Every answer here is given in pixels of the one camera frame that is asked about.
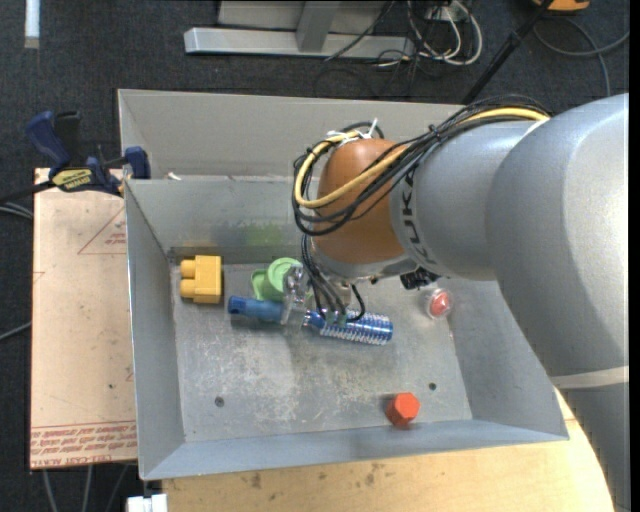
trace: small red object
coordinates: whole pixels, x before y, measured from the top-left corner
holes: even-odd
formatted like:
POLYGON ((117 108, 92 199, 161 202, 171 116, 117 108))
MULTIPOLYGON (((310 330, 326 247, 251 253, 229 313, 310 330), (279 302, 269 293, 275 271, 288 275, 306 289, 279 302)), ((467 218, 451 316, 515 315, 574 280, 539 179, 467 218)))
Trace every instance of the small red object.
POLYGON ((387 418, 396 427, 403 427, 418 416, 420 401, 413 393, 398 393, 387 405, 387 418))
POLYGON ((441 318, 451 312, 453 306, 448 290, 438 288, 427 295, 427 314, 431 318, 441 318))

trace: gray bin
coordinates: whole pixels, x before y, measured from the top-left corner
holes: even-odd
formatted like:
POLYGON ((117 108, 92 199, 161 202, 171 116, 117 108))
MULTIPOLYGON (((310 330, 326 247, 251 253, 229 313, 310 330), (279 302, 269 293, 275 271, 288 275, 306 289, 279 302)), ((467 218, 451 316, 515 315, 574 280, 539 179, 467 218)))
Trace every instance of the gray bin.
POLYGON ((448 321, 428 318, 421 293, 397 279, 363 286, 369 309, 394 322, 382 347, 287 338, 179 296, 185 256, 222 256, 225 298, 250 295, 256 268, 299 256, 291 163, 328 130, 377 117, 401 140, 455 106, 127 90, 119 100, 123 148, 143 146, 152 163, 152 179, 125 193, 143 479, 566 439, 495 282, 446 280, 448 321), (422 407, 398 429, 384 407, 403 391, 422 407))

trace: yellow cable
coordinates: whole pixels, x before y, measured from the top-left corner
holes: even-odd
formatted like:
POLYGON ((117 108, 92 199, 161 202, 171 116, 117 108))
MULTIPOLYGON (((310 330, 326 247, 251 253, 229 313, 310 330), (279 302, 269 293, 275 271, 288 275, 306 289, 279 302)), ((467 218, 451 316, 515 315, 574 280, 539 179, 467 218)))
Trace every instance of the yellow cable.
MULTIPOLYGON (((529 110, 527 108, 522 108, 522 107, 502 107, 502 108, 496 108, 494 110, 487 110, 485 112, 480 112, 478 114, 475 114, 469 117, 468 119, 465 119, 463 122, 475 121, 477 119, 486 119, 486 118, 498 117, 498 116, 516 116, 516 117, 521 117, 523 119, 531 119, 533 121, 545 121, 549 119, 549 116, 535 110, 529 110)), ((397 148, 397 150, 392 151, 389 155, 387 155, 384 159, 382 159, 380 162, 374 165, 367 172, 360 174, 356 178, 345 183, 340 188, 334 190, 333 192, 331 192, 330 194, 327 194, 326 196, 322 196, 314 200, 304 199, 304 197, 302 197, 302 182, 311 166, 311 163, 315 161, 315 159, 324 151, 324 149, 326 149, 327 146, 331 145, 333 142, 339 142, 346 138, 354 137, 356 135, 358 135, 358 132, 355 132, 355 131, 349 132, 344 135, 343 134, 335 135, 333 137, 329 137, 328 139, 325 139, 324 141, 320 142, 317 146, 313 148, 313 150, 311 151, 311 154, 307 156, 305 161, 300 166, 300 172, 298 173, 298 177, 295 182, 294 196, 295 196, 296 202, 300 206, 304 208, 315 209, 315 208, 320 208, 322 206, 326 206, 329 203, 332 203, 336 199, 339 199, 340 197, 345 195, 354 187, 360 185, 360 183, 362 183, 363 181, 366 181, 370 177, 384 171, 392 162, 394 162, 399 156, 401 156, 408 149, 407 146, 402 146, 397 148)))
POLYGON ((406 146, 397 148, 395 151, 392 151, 391 153, 389 153, 385 158, 383 158, 380 162, 378 162, 376 165, 374 165, 367 172, 364 172, 364 173, 358 175, 356 178, 354 178, 351 181, 345 183, 340 188, 334 190, 330 194, 327 194, 326 196, 322 196, 322 197, 320 197, 318 199, 314 199, 312 201, 308 201, 308 200, 304 199, 304 197, 302 197, 302 193, 301 193, 302 180, 303 180, 305 174, 307 173, 308 167, 309 167, 309 165, 311 163, 310 159, 311 158, 315 159, 315 157, 313 157, 313 155, 309 155, 309 157, 307 157, 307 159, 302 163, 302 166, 300 167, 300 172, 298 173, 298 179, 296 180, 296 183, 295 183, 294 194, 295 194, 296 202, 300 206, 302 206, 304 208, 309 208, 309 209, 315 209, 315 208, 320 208, 322 206, 326 206, 329 203, 332 203, 336 199, 338 199, 338 198, 342 197, 343 195, 345 195, 352 188, 358 186, 363 181, 366 181, 369 178, 371 178, 372 176, 374 176, 376 174, 379 174, 380 172, 384 171, 394 160, 396 160, 406 150, 407 150, 406 146))
POLYGON ((533 121, 545 121, 549 119, 549 116, 546 114, 541 114, 536 110, 529 110, 521 107, 503 107, 496 108, 494 110, 487 110, 485 112, 480 112, 479 114, 475 114, 466 121, 475 121, 476 119, 485 119, 487 117, 496 117, 496 116, 517 116, 522 117, 524 119, 531 119, 533 121))

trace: dark gray carpet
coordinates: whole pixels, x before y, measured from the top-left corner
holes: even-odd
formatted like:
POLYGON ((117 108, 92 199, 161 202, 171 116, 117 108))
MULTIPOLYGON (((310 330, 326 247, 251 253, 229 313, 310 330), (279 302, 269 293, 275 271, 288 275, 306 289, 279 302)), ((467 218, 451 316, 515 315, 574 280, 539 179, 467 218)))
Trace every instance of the dark gray carpet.
MULTIPOLYGON (((24 136, 26 122, 39 111, 80 110, 81 149, 117 154, 118 88, 237 92, 301 97, 336 97, 459 103, 511 30, 531 15, 528 0, 474 2, 485 37, 479 62, 462 69, 432 63, 410 82, 400 74, 375 71, 353 61, 324 64, 311 58, 184 55, 183 33, 215 19, 215 2, 42 0, 40 50, 25 50, 24 1, 0 0, 0 195, 26 187, 31 169, 46 160, 24 136)), ((575 17, 599 45, 629 27, 629 0, 594 0, 575 17)), ((392 11, 380 33, 403 29, 401 10, 392 11)), ((541 31, 567 49, 588 44, 566 24, 544 22, 541 31)), ((613 94, 629 89, 628 43, 605 56, 613 94)), ((529 36, 487 85, 480 97, 503 93, 532 96, 553 112, 600 98, 605 86, 597 59, 567 59, 529 36)), ((0 213, 0 334, 31 314, 32 228, 0 213)), ((29 334, 0 342, 0 511, 45 511, 39 474, 26 465, 29 410, 29 334)), ((90 510, 103 510, 121 466, 96 467, 90 510)), ((79 510, 84 469, 60 471, 51 480, 59 509, 79 510)), ((140 494, 129 470, 122 499, 140 494)), ((120 510, 121 499, 112 510, 120 510)))

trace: clamp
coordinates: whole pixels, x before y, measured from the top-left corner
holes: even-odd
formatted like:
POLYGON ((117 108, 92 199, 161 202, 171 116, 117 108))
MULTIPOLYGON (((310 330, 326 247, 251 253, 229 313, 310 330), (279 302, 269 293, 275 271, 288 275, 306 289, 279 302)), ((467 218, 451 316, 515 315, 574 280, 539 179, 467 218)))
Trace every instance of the clamp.
MULTIPOLYGON (((69 138, 70 132, 76 131, 80 117, 78 113, 64 113, 56 118, 62 121, 66 130, 61 133, 69 138)), ((107 194, 122 195, 122 181, 113 176, 110 166, 128 164, 131 172, 126 178, 149 179, 151 168, 144 150, 140 146, 132 146, 125 150, 124 156, 103 162, 103 159, 90 156, 84 166, 70 166, 71 155, 65 148, 65 144, 56 133, 54 115, 51 111, 45 111, 34 116, 26 128, 27 137, 43 155, 53 160, 53 167, 49 170, 49 186, 56 186, 65 192, 79 192, 82 190, 94 190, 107 194)))

